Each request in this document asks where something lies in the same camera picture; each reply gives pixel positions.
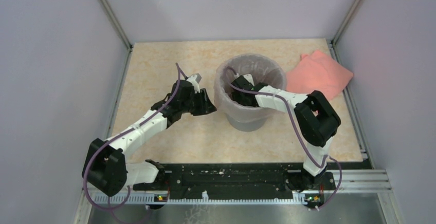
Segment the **grey plastic trash bin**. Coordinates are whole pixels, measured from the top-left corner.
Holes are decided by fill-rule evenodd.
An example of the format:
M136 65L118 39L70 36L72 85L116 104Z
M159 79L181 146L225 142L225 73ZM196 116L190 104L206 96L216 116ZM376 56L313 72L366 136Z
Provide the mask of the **grey plastic trash bin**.
M240 75L250 74L255 84L266 83L274 88L285 90L287 80L279 64L263 55L247 53L237 55L222 63L215 72L214 105L225 114L228 122L237 130L251 132L264 125L266 120L276 113L269 108L243 106L230 97L234 89L229 83L235 79L230 67Z

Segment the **translucent pink trash bag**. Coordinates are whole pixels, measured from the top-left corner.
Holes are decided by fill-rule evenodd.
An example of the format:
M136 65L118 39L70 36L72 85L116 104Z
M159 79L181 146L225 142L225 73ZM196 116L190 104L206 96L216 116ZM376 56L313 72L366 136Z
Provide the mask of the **translucent pink trash bag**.
M240 89L259 92L266 85L286 89L286 76L279 64L263 55L247 53L222 63L215 72L214 104L232 119L248 123L276 113L257 105L255 96Z

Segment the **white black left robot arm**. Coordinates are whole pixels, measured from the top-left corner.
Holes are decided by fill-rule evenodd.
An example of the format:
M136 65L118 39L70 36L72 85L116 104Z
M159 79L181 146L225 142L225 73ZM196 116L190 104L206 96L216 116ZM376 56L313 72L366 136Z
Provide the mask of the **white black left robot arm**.
M127 163L126 159L182 115L202 116L216 111L207 91L200 88L200 81L198 73L177 81L167 99L155 103L124 131L106 141L95 139L89 146L82 172L84 184L91 184L109 197L136 184L145 183L153 190L162 188L165 183L163 166L152 160Z

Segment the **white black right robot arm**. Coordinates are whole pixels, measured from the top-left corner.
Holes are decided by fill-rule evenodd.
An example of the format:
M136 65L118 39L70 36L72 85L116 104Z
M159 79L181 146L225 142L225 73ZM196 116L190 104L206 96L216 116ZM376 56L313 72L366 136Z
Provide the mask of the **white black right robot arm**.
M251 83L251 75L238 76L230 86L231 98L243 106L269 108L287 113L306 158L298 176L289 181L299 192L322 183L330 147L341 119L324 94L296 94L266 83Z

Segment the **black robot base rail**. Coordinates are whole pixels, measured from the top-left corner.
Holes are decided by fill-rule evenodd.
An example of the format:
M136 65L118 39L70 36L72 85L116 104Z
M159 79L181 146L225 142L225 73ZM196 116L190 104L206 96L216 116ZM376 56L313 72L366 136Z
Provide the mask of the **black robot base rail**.
M164 191L171 200L292 199L298 193L325 193L336 188L333 174L313 177L302 163L212 163L162 165L153 183L138 183L134 191Z

